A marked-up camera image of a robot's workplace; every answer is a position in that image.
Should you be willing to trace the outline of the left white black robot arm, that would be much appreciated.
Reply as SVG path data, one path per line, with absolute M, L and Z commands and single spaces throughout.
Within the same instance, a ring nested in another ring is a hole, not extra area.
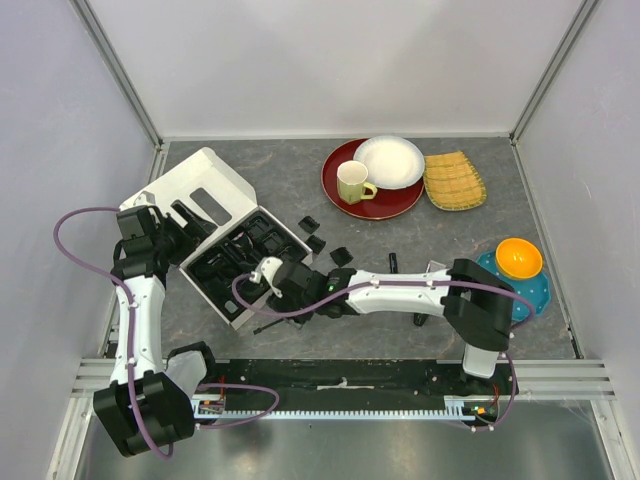
M 93 408 L 119 453 L 153 451 L 163 457 L 174 443 L 194 434 L 195 392 L 219 382 L 211 349 L 199 341 L 161 353 L 161 313 L 170 266 L 195 247 L 193 237 L 150 203 L 135 203 L 116 215 L 122 235 L 110 271 L 119 302 L 120 332 L 115 365 Z

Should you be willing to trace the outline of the white clipper kit box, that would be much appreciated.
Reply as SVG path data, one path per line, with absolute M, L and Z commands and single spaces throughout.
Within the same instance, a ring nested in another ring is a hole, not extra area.
M 198 216 L 217 225 L 207 238 L 192 238 L 186 221 L 172 208 L 180 200 Z M 312 251 L 296 234 L 258 204 L 253 186 L 205 147 L 161 175 L 120 204 L 122 210 L 154 205 L 168 225 L 180 228 L 187 243 L 174 254 L 177 268 L 213 310 L 233 329 L 253 313 L 239 304 L 231 291 L 237 276 L 252 271 L 265 257 L 279 257 L 306 265 Z M 239 309 L 229 313 L 225 303 Z

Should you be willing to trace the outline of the black comb guard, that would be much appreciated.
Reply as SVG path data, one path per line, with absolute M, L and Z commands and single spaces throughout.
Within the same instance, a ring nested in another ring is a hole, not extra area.
M 305 240 L 305 244 L 311 249 L 314 254 L 319 255 L 324 250 L 326 241 L 316 235 L 310 235 Z
M 307 215 L 298 222 L 299 227 L 308 234 L 313 234 L 320 227 L 320 223 Z
M 338 267 L 344 267 L 353 260 L 353 255 L 346 247 L 338 247 L 331 251 L 330 257 Z

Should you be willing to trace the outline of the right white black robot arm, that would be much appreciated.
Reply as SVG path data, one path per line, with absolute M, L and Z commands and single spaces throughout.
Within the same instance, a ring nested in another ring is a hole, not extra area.
M 248 276 L 266 286 L 269 307 L 304 323 L 377 312 L 443 318 L 465 342 L 458 381 L 467 392 L 483 392 L 494 381 L 499 355 L 508 348 L 515 291 L 469 259 L 417 274 L 374 273 L 337 268 L 327 274 L 308 265 L 266 257 Z

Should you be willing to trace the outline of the small oil bottle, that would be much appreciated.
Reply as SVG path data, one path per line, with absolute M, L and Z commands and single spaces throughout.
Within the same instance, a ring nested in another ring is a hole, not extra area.
M 235 313 L 239 309 L 239 307 L 233 301 L 227 301 L 225 303 L 225 309 L 229 313 Z

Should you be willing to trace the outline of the black cleaning brush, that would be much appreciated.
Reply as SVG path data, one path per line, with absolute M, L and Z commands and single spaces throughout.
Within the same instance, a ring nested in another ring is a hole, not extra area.
M 259 335 L 260 333 L 264 332 L 265 330 L 267 330 L 267 329 L 269 329 L 271 327 L 274 327 L 274 326 L 282 323 L 283 321 L 285 321 L 285 319 L 284 318 L 280 318 L 280 319 L 272 321 L 272 322 L 270 322 L 270 323 L 268 323 L 266 325 L 262 325 L 262 326 L 260 326 L 260 327 L 258 327 L 256 329 L 254 329 L 253 330 L 253 334 L 254 335 Z

